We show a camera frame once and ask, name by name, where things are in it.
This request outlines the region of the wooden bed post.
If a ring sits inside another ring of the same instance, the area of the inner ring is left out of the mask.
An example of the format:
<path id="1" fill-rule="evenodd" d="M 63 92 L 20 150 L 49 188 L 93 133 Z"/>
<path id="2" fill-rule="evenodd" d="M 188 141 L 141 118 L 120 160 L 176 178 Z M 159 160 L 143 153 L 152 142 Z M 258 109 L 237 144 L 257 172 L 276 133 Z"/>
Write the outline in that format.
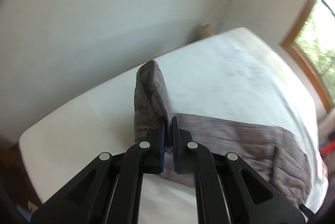
<path id="1" fill-rule="evenodd" d="M 204 39 L 214 36 L 215 32 L 211 25 L 203 25 L 198 28 L 198 38 Z"/>

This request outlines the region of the wooden framed side window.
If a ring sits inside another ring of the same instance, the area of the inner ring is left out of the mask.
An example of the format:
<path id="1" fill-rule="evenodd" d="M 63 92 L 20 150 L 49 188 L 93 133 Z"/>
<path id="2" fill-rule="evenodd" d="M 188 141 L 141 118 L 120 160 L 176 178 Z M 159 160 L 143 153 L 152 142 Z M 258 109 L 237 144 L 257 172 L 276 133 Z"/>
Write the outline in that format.
<path id="1" fill-rule="evenodd" d="M 281 43 L 315 89 L 326 112 L 334 109 L 334 0 L 306 0 Z"/>

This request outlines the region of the red bag on rack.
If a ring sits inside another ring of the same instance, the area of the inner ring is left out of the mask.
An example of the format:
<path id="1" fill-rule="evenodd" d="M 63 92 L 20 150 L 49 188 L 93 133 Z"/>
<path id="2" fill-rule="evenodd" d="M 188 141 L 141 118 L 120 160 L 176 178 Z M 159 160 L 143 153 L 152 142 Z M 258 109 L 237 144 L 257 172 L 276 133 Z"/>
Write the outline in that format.
<path id="1" fill-rule="evenodd" d="M 324 158 L 334 150 L 335 150 L 335 142 L 331 142 L 329 145 L 321 149 L 320 154 Z"/>

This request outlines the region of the white bed sheet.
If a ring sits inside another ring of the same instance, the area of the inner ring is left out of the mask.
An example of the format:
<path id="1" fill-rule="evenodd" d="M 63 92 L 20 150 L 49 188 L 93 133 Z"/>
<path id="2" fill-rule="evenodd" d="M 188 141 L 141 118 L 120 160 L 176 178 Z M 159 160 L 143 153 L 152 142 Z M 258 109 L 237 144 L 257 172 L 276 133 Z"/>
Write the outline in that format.
<path id="1" fill-rule="evenodd" d="M 328 180 L 318 152 L 313 98 L 283 59 L 246 28 L 189 44 L 156 58 L 170 109 L 288 130 L 307 155 L 311 189 L 305 206 L 317 212 Z M 102 152 L 134 143 L 131 69 L 85 92 L 28 129 L 19 140 L 23 162 L 42 202 Z"/>

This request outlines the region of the grey rose-patterned quilted jacket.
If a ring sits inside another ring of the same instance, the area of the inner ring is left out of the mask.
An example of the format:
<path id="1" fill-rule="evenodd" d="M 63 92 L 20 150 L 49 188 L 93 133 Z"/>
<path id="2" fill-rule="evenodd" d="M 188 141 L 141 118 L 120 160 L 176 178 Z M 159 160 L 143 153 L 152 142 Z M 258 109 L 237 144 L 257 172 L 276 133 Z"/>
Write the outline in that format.
<path id="1" fill-rule="evenodd" d="M 164 116 L 171 122 L 167 87 L 154 60 L 137 71 L 134 109 L 136 143 L 144 141 L 149 131 L 159 127 L 160 117 Z M 194 141 L 219 155 L 237 153 L 292 204 L 306 203 L 312 189 L 312 172 L 307 155 L 290 131 L 278 126 L 191 114 L 177 114 L 177 119 L 179 127 L 189 131 Z"/>

